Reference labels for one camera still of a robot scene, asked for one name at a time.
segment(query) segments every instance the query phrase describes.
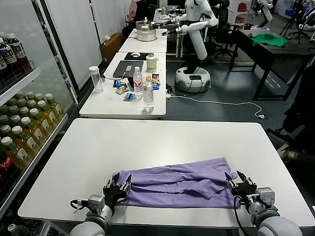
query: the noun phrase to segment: green cloth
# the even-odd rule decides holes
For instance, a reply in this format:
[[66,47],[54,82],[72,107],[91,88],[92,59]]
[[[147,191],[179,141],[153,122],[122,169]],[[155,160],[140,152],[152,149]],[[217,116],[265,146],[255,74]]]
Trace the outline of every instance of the green cloth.
[[284,47],[288,41],[285,38],[276,37],[273,33],[262,33],[253,37],[252,46],[257,43],[268,44],[272,46]]

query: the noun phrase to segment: tripod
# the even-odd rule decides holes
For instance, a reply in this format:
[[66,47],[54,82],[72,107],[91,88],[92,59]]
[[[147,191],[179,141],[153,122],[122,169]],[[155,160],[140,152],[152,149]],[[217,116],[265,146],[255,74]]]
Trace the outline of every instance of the tripod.
[[296,0],[296,1],[294,1],[293,8],[295,8],[295,13],[291,17],[291,19],[288,21],[288,23],[285,25],[285,27],[282,29],[281,33],[280,33],[280,35],[281,35],[284,32],[283,37],[285,37],[287,31],[292,28],[292,26],[294,24],[294,20],[296,20],[297,32],[292,32],[292,33],[289,33],[289,34],[296,34],[297,33],[298,44],[299,45],[300,45],[300,35],[308,37],[308,35],[306,33],[304,33],[302,30],[300,30],[300,27],[299,27],[299,21],[303,18],[303,16],[301,17],[301,14],[302,15],[304,14],[303,2],[304,2],[304,0]]

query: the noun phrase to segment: stainless steel pot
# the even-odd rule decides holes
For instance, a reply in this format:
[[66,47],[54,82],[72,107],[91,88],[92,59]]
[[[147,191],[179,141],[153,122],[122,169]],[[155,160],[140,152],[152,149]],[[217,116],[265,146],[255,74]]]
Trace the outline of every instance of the stainless steel pot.
[[140,41],[153,41],[157,39],[157,23],[149,21],[145,18],[144,21],[136,22],[137,39]]

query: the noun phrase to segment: mouse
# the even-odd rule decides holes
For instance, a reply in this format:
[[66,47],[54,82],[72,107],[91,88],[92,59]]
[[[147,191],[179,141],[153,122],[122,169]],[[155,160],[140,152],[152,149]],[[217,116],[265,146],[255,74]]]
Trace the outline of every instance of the mouse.
[[140,56],[140,53],[131,53],[131,56],[133,58],[138,58]]

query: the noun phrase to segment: cardboard box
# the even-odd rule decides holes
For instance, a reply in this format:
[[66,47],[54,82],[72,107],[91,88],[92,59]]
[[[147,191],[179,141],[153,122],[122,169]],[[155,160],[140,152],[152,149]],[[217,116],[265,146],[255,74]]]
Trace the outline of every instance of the cardboard box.
[[105,65],[109,65],[109,63],[112,61],[115,54],[119,51],[122,45],[123,45],[122,33],[114,34],[113,36],[110,37],[110,39],[108,39],[102,45],[100,45],[99,49]]

